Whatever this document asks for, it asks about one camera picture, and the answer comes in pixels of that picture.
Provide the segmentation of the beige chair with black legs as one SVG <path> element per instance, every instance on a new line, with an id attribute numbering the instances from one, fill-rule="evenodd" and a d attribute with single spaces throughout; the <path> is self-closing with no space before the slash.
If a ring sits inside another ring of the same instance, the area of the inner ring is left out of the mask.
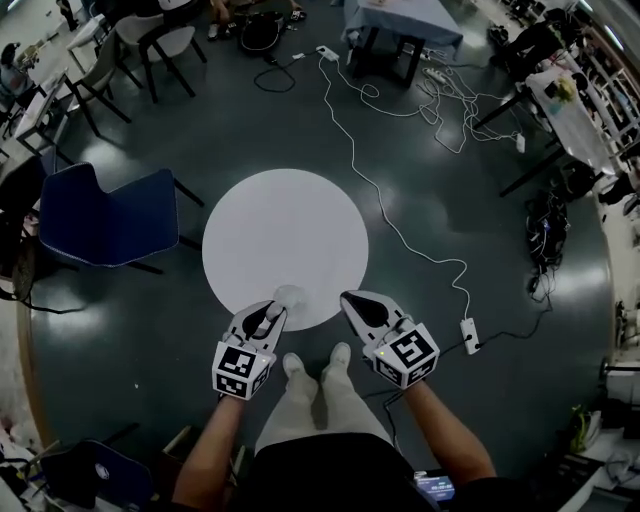
<path id="1" fill-rule="evenodd" d="M 89 71 L 75 82 L 66 80 L 67 86 L 77 101 L 91 131 L 98 138 L 101 138 L 102 135 L 88 106 L 92 100 L 97 100 L 126 124 L 132 123 L 132 119 L 122 112 L 110 97 L 110 83 L 116 72 L 121 71 L 138 89 L 143 89 L 142 83 L 122 61 L 120 53 L 118 41 L 114 40 L 111 45 L 104 43 L 98 52 L 96 62 Z"/>
<path id="2" fill-rule="evenodd" d="M 115 30 L 120 39 L 140 57 L 145 72 L 151 100 L 158 103 L 152 65 L 163 63 L 168 71 L 178 80 L 189 97 L 195 92 L 173 59 L 191 48 L 203 64 L 208 62 L 197 40 L 195 28 L 191 25 L 171 25 L 162 14 L 151 17 L 131 15 L 120 19 Z"/>

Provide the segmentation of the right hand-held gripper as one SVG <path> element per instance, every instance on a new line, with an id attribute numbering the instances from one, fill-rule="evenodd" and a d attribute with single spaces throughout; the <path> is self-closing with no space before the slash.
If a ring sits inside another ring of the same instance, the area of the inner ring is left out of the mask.
<path id="1" fill-rule="evenodd" d="M 423 323 L 404 316 L 390 297 L 350 290 L 340 296 L 340 306 L 353 332 L 366 344 L 363 354 L 372 370 L 397 388 L 408 389 L 436 368 L 440 349 L 433 337 Z M 396 324 L 380 335 L 385 323 Z"/>

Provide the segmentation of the person's right forearm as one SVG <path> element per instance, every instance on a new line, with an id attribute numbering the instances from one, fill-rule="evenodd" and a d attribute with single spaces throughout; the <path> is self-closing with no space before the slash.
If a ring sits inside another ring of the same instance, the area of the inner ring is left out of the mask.
<path id="1" fill-rule="evenodd" d="M 484 445 L 424 381 L 403 396 L 433 456 L 456 487 L 497 476 Z"/>

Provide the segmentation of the white shelving unit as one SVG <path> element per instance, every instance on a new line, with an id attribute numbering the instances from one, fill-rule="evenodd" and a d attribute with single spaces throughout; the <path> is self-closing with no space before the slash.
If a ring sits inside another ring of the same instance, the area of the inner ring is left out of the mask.
<path id="1" fill-rule="evenodd" d="M 640 157 L 640 83 L 619 50 L 594 26 L 585 26 L 579 62 L 603 104 L 600 119 L 610 152 L 621 161 Z"/>

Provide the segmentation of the black device with blue screen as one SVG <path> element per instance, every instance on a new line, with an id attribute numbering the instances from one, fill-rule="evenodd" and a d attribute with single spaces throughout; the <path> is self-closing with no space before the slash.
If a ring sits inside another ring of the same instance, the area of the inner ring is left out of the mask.
<path id="1" fill-rule="evenodd" d="M 455 487 L 444 470 L 415 471 L 414 484 L 442 510 L 449 509 L 455 496 Z"/>

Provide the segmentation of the person's black shirt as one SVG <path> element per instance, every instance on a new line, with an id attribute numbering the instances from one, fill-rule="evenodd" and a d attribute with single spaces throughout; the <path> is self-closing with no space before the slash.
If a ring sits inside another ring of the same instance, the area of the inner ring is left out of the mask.
<path id="1" fill-rule="evenodd" d="M 372 434 L 319 434 L 257 452 L 232 512 L 441 512 L 413 469 Z"/>

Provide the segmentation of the person's right trouser leg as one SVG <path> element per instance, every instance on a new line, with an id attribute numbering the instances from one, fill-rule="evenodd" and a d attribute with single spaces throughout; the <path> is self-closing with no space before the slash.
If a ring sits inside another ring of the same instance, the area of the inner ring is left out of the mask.
<path id="1" fill-rule="evenodd" d="M 392 444 L 386 429 L 356 392 L 347 366 L 330 363 L 323 372 L 321 385 L 329 432 L 370 434 Z"/>

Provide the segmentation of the white round table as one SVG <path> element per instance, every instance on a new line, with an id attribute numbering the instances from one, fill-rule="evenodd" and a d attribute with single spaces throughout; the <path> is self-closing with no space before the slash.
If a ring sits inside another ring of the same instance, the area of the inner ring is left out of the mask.
<path id="1" fill-rule="evenodd" d="M 369 257 L 364 220 L 351 198 L 317 174 L 273 169 L 232 187 L 202 241 L 203 267 L 231 313 L 297 291 L 286 330 L 334 317 L 339 296 L 360 286 Z"/>

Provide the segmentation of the grey tablecloth table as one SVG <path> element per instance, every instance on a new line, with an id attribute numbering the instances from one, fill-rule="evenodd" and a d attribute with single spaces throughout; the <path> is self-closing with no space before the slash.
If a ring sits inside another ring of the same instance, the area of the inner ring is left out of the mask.
<path id="1" fill-rule="evenodd" d="M 408 88 L 426 48 L 457 56 L 463 34 L 440 0 L 337 0 L 343 7 L 342 40 L 352 76 L 384 76 Z"/>

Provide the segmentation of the flower vase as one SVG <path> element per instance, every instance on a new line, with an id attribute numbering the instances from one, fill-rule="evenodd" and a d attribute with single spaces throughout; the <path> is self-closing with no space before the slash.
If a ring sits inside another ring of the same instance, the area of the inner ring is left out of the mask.
<path id="1" fill-rule="evenodd" d="M 577 89 L 573 79 L 559 76 L 546 87 L 545 94 L 551 100 L 551 111 L 557 113 L 564 105 L 575 100 Z"/>

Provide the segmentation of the open black bag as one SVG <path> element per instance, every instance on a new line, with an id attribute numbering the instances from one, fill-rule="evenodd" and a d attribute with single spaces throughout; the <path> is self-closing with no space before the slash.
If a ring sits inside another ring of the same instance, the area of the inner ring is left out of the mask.
<path id="1" fill-rule="evenodd" d="M 285 18 L 276 11 L 249 16 L 239 36 L 239 47 L 247 54 L 270 52 L 279 42 L 285 28 Z"/>

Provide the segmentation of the person's left forearm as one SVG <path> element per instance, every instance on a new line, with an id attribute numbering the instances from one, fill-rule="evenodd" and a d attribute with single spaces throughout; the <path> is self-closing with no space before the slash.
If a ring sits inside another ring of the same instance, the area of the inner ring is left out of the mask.
<path id="1" fill-rule="evenodd" d="M 229 462 L 247 402 L 225 396 L 217 404 L 178 474 L 172 503 L 199 512 L 225 509 Z"/>

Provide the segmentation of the person's left trouser leg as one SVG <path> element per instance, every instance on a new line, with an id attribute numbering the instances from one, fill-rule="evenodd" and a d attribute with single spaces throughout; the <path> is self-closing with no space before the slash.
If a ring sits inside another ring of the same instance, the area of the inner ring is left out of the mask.
<path id="1" fill-rule="evenodd" d="M 271 445 L 316 435 L 312 405 L 318 383 L 302 370 L 294 371 L 259 435 L 255 453 Z"/>

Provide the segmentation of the blue chair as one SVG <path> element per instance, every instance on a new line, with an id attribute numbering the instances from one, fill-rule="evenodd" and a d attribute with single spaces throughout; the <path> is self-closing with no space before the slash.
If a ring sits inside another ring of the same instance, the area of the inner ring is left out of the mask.
<path id="1" fill-rule="evenodd" d="M 141 260 L 179 244 L 202 249 L 200 243 L 180 233 L 177 192 L 205 206 L 169 169 L 107 192 L 99 185 L 92 164 L 74 164 L 44 180 L 40 242 L 85 265 L 131 267 L 161 275 L 161 269 Z"/>

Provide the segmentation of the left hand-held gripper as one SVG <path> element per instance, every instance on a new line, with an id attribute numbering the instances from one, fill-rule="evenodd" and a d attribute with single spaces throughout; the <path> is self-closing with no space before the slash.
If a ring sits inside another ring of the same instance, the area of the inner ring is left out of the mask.
<path id="1" fill-rule="evenodd" d="M 268 379 L 288 318 L 285 312 L 269 322 L 266 313 L 273 303 L 254 303 L 234 315 L 212 363 L 212 386 L 219 394 L 250 400 Z"/>

